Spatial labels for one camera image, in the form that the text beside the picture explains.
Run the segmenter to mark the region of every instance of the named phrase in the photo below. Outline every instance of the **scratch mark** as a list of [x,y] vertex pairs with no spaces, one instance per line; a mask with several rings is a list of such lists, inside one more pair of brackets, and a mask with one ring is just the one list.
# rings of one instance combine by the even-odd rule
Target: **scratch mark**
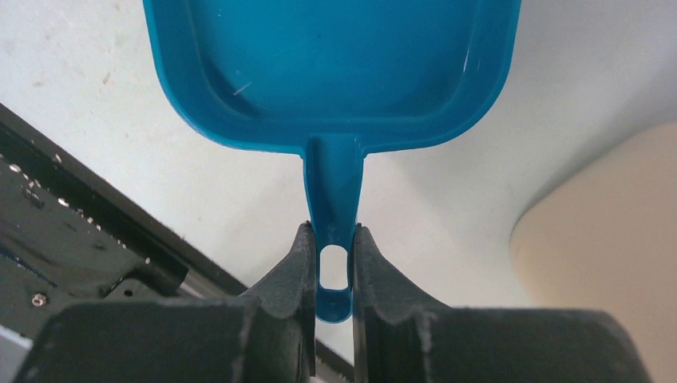
[[267,110],[267,111],[269,111],[269,112],[277,112],[276,110],[273,110],[273,109],[270,109],[270,108],[266,108],[266,107],[263,106],[263,105],[259,105],[259,104],[254,104],[254,105],[258,106],[258,107],[261,108],[261,109],[265,109],[265,110]]
[[45,203],[40,200],[40,197],[28,188],[22,187],[22,195],[39,210],[42,210],[45,207]]
[[468,66],[468,56],[470,55],[470,51],[465,54],[465,62],[463,63],[463,72],[465,72],[465,67]]
[[238,94],[242,93],[243,90],[249,88],[249,85],[251,85],[251,81],[249,81],[247,84],[245,84],[242,88],[237,89],[237,90],[233,93],[233,96],[237,96]]
[[290,48],[285,48],[285,49],[279,50],[279,51],[277,51],[275,54],[273,54],[272,57],[278,57],[280,54],[285,53],[285,52],[288,52],[288,51],[290,51],[292,48],[294,48],[294,47],[292,46],[292,47],[290,47]]
[[99,251],[106,251],[108,249],[108,247],[103,244],[102,241],[96,241],[95,243],[92,243],[92,248]]
[[70,223],[64,222],[64,226],[69,230],[71,230],[72,232],[77,233],[77,229],[75,228],[75,226],[71,225]]
[[57,16],[58,16],[61,20],[63,20],[63,21],[65,21],[66,23],[68,23],[68,27],[70,27],[71,29],[75,26],[75,25],[70,21],[70,19],[69,19],[68,17],[66,17],[65,13],[64,13],[62,10],[58,10],[58,11],[56,12],[56,14],[57,14]]

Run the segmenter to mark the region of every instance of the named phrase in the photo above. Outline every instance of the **white table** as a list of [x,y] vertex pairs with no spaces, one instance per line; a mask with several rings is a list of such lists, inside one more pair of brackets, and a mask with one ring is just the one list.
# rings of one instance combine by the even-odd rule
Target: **white table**
[[[604,149],[677,119],[675,20],[674,0],[524,0],[489,113],[447,144],[367,158],[358,214],[383,254],[447,304],[531,305],[513,225]],[[220,147],[174,113],[141,0],[0,2],[0,102],[248,285],[308,219],[300,158]],[[351,331],[317,334],[352,361]]]

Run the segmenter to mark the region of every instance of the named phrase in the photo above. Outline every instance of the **handle hole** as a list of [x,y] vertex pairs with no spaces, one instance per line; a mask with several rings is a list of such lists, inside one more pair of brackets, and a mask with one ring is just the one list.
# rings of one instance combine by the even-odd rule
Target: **handle hole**
[[348,287],[348,252],[329,245],[319,253],[319,284],[325,289],[343,290]]

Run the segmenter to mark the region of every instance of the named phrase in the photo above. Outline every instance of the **blue tray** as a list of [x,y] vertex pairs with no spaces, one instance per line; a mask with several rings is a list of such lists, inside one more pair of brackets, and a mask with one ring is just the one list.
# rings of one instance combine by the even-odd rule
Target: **blue tray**
[[[364,157],[473,126],[505,82],[520,1],[144,4],[176,111],[229,147],[300,155],[318,254],[328,245],[349,254]],[[318,288],[320,319],[350,316],[350,283]]]

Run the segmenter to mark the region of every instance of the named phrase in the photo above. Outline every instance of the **blue plastic scoop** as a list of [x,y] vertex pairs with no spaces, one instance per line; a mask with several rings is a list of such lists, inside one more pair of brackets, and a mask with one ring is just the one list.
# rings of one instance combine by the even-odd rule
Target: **blue plastic scoop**
[[[505,82],[520,2],[144,4],[176,111],[221,144],[300,155],[318,254],[327,245],[349,254],[364,157],[440,144],[473,126]],[[320,319],[350,316],[350,285],[318,288]]]

